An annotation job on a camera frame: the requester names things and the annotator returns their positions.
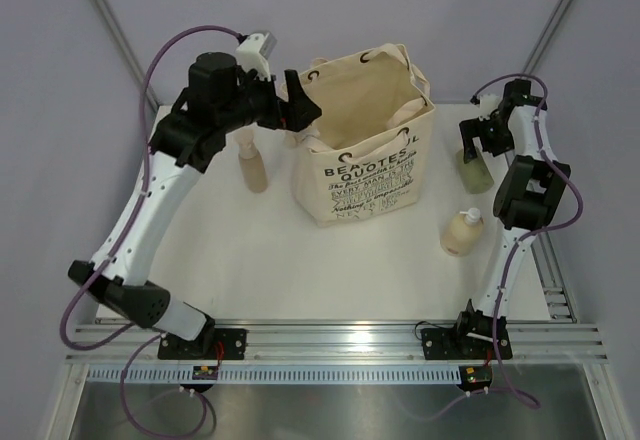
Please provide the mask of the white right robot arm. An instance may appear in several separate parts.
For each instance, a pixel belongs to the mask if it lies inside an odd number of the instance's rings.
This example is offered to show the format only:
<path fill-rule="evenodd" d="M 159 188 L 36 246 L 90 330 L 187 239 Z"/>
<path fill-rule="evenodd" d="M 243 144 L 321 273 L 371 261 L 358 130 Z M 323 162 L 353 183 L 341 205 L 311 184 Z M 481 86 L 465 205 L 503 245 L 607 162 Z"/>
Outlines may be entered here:
<path fill-rule="evenodd" d="M 529 74 L 509 74 L 492 110 L 459 124 L 463 162 L 479 152 L 494 157 L 511 152 L 513 159 L 493 201 L 498 221 L 481 287 L 468 301 L 453 327 L 454 348 L 465 359 L 509 358 L 507 316 L 510 294 L 531 244 L 550 224 L 571 175 L 557 160 L 546 133 L 546 85 Z"/>

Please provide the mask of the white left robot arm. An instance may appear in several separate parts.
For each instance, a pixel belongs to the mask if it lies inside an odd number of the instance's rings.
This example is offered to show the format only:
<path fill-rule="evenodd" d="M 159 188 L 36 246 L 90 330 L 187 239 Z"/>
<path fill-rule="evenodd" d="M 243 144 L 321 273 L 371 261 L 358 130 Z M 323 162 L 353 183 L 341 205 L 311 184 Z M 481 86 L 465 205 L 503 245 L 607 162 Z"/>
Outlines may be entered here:
<path fill-rule="evenodd" d="M 136 326 L 165 332 L 188 357 L 213 351 L 214 319 L 151 282 L 149 273 L 175 213 L 229 133 L 251 124 L 298 133 L 320 117 L 298 72 L 287 69 L 284 77 L 287 96 L 280 98 L 274 76 L 240 65 L 233 55 L 197 57 L 187 86 L 155 124 L 140 186 L 100 249 L 68 270 L 81 293 Z"/>

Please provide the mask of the cream canvas tote bag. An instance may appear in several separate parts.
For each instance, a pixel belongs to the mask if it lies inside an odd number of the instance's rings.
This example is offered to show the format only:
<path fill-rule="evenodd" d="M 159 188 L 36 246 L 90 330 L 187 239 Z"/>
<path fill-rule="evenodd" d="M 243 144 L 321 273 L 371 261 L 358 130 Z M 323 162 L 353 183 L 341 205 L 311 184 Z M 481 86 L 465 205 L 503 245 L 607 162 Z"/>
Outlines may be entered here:
<path fill-rule="evenodd" d="M 417 202 L 436 108 L 402 44 L 318 59 L 301 85 L 321 116 L 291 135 L 291 188 L 319 226 L 363 221 Z"/>

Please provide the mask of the pale green round bottle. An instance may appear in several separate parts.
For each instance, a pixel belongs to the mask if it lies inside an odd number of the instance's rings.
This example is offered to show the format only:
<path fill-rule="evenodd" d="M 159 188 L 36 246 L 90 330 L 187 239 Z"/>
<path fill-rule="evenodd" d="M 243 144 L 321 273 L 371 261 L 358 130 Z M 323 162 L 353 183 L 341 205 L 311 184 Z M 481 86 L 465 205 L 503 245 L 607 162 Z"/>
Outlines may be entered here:
<path fill-rule="evenodd" d="M 495 185 L 493 176 L 481 153 L 469 162 L 464 161 L 464 150 L 456 153 L 456 169 L 461 183 L 468 194 L 478 195 L 488 192 Z"/>

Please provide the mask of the beige pump bottle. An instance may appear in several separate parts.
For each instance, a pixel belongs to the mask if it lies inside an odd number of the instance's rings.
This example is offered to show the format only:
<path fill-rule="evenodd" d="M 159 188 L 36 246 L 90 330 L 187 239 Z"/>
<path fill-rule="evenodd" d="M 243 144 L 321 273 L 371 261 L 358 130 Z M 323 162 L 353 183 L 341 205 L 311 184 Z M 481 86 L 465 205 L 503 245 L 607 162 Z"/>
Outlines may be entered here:
<path fill-rule="evenodd" d="M 234 139 L 239 149 L 238 159 L 245 185 L 253 193 L 264 192 L 268 187 L 268 179 L 253 131 L 249 128 L 240 129 Z"/>

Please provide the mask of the cream pump lotion bottle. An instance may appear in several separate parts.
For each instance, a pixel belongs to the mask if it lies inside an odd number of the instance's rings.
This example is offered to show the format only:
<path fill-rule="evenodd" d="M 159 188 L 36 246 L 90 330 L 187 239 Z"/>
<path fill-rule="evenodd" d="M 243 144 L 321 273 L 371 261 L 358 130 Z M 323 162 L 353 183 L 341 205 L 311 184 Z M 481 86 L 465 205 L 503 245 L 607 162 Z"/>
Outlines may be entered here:
<path fill-rule="evenodd" d="M 478 208 L 472 207 L 454 215 L 440 238 L 445 253 L 462 257 L 468 255 L 484 229 L 484 219 Z"/>

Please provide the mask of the left aluminium frame post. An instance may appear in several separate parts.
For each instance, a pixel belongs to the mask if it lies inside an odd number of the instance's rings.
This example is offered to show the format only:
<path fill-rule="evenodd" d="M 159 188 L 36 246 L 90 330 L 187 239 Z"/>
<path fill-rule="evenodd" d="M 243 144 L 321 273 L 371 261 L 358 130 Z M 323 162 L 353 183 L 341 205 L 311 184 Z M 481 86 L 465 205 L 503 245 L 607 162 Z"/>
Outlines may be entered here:
<path fill-rule="evenodd" d="M 145 77 L 141 63 L 139 62 L 134 50 L 127 39 L 124 30 L 115 14 L 109 0 L 88 0 L 93 7 L 100 23 L 107 32 L 108 37 L 113 43 L 116 51 L 124 63 L 128 73 L 136 85 L 141 88 Z"/>

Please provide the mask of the aluminium frame post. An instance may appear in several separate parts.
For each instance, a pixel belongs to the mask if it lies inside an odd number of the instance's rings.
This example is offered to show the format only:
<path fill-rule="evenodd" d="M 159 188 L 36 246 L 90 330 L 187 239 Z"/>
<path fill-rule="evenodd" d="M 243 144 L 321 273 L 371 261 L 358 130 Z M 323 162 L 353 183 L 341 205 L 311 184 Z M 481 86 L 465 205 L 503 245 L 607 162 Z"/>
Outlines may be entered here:
<path fill-rule="evenodd" d="M 100 23 L 107 32 L 108 37 L 113 43 L 116 51 L 124 63 L 128 73 L 136 85 L 141 88 L 145 77 L 141 63 L 139 62 L 134 50 L 127 39 L 124 30 L 115 14 L 109 0 L 88 0 L 93 7 Z"/>
<path fill-rule="evenodd" d="M 577 0 L 557 0 L 551 14 L 524 63 L 524 73 L 541 78 L 539 72 L 543 61 L 551 51 L 551 47 L 559 35 L 562 27 L 568 21 L 570 13 Z"/>

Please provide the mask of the right aluminium frame post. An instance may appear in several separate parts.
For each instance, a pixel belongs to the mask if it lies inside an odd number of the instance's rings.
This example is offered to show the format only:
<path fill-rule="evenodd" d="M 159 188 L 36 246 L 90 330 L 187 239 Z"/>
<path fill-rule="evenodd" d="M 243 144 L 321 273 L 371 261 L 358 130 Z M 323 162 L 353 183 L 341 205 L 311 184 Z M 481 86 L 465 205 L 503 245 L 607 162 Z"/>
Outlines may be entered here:
<path fill-rule="evenodd" d="M 570 13 L 577 0 L 557 0 L 551 14 L 524 63 L 524 73 L 541 78 L 539 72 L 543 61 L 551 51 L 551 47 L 559 35 L 562 27 L 568 21 Z"/>

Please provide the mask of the aluminium mounting rail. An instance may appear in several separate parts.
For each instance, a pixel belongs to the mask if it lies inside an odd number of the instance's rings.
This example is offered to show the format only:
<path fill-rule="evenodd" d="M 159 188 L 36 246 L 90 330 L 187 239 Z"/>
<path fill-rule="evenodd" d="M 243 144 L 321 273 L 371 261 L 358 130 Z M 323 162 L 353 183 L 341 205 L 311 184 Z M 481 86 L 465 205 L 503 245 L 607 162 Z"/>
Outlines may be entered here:
<path fill-rule="evenodd" d="M 412 320 L 221 320 L 218 325 L 247 331 L 246 364 L 407 364 L 424 360 Z M 515 322 L 507 331 L 514 363 L 608 361 L 600 332 L 592 324 Z"/>

